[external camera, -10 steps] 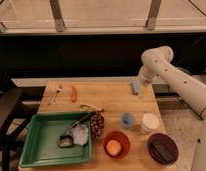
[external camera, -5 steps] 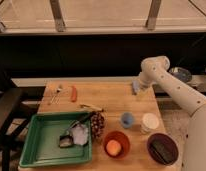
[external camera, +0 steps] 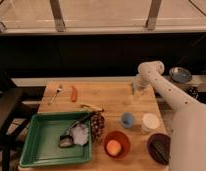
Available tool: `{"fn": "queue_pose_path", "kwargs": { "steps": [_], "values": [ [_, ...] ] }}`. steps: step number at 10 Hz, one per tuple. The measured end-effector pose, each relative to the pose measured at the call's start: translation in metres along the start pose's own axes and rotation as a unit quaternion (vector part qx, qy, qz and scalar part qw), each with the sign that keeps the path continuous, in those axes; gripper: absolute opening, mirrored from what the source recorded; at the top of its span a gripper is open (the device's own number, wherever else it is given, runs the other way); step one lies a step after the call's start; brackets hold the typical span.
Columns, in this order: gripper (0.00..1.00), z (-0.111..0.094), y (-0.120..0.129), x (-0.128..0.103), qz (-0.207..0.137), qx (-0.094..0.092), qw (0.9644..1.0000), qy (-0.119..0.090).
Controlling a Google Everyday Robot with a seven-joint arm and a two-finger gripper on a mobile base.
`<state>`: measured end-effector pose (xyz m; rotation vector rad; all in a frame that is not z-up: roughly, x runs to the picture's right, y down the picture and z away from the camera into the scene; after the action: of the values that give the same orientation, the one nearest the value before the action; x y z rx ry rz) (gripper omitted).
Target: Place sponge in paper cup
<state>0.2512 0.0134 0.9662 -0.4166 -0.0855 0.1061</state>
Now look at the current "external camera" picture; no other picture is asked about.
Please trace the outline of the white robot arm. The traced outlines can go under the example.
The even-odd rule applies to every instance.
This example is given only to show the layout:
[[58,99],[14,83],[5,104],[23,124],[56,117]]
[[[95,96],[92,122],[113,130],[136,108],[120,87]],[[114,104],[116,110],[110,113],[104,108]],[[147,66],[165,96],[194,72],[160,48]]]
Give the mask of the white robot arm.
[[206,104],[165,79],[162,61],[140,63],[135,90],[151,85],[174,110],[169,171],[206,171]]

